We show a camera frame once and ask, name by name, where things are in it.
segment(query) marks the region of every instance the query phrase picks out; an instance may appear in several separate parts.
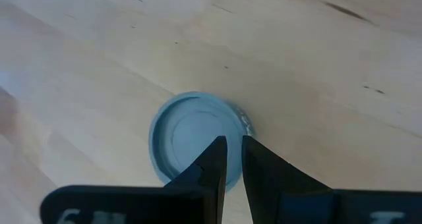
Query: wooden table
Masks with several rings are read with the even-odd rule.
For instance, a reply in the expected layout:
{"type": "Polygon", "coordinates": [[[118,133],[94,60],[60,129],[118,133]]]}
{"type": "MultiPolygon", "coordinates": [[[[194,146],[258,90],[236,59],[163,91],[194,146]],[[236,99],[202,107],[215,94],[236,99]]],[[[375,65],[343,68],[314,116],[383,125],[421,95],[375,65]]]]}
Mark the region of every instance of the wooden table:
{"type": "MultiPolygon", "coordinates": [[[[333,188],[422,190],[422,0],[1,0],[0,216],[67,184],[161,186],[175,94],[242,107],[333,188]]],[[[242,180],[224,223],[251,223],[242,180]]]]}

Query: wooden surface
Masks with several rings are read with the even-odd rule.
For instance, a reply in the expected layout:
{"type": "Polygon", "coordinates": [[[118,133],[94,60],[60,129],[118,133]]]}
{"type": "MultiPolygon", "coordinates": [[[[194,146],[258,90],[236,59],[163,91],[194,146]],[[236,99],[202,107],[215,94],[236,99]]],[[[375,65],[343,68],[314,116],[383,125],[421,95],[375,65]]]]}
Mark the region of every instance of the wooden surface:
{"type": "MultiPolygon", "coordinates": [[[[333,188],[422,190],[422,0],[0,0],[0,216],[67,184],[161,186],[148,129],[211,92],[333,188]]],[[[224,223],[251,223],[243,182],[224,223]]]]}

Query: light blue lid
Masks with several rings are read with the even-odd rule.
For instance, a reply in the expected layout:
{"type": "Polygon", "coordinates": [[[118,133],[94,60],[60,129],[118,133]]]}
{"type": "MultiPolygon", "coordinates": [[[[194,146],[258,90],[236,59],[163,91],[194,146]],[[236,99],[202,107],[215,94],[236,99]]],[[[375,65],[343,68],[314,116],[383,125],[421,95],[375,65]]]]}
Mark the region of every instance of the light blue lid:
{"type": "Polygon", "coordinates": [[[242,172],[242,136],[252,135],[247,116],[211,94],[187,92],[165,103],[150,127],[149,146],[158,177],[168,183],[184,171],[217,136],[227,140],[226,190],[242,172]]]}

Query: wood grain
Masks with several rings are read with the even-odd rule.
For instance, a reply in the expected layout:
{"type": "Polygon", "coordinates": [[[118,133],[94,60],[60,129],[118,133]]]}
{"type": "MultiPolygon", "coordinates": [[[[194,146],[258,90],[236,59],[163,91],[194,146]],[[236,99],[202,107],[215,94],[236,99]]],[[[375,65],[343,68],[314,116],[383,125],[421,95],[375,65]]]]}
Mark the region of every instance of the wood grain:
{"type": "MultiPolygon", "coordinates": [[[[2,0],[0,132],[19,159],[2,154],[0,178],[19,185],[2,182],[0,204],[37,220],[57,186],[162,185],[150,121],[187,91],[242,107],[263,144],[329,186],[422,190],[420,3],[2,0]]],[[[242,182],[224,210],[240,222],[242,182]]]]}

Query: plastic lid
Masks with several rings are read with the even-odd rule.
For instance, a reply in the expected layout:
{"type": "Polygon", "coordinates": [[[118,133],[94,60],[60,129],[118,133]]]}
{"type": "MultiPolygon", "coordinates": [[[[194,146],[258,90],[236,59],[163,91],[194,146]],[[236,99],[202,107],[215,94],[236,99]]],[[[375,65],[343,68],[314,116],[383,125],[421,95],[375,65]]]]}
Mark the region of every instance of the plastic lid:
{"type": "Polygon", "coordinates": [[[242,137],[252,135],[248,118],[207,93],[187,92],[169,100],[150,128],[150,156],[159,178],[164,183],[174,179],[220,135],[227,140],[228,191],[242,172],[242,137]]]}

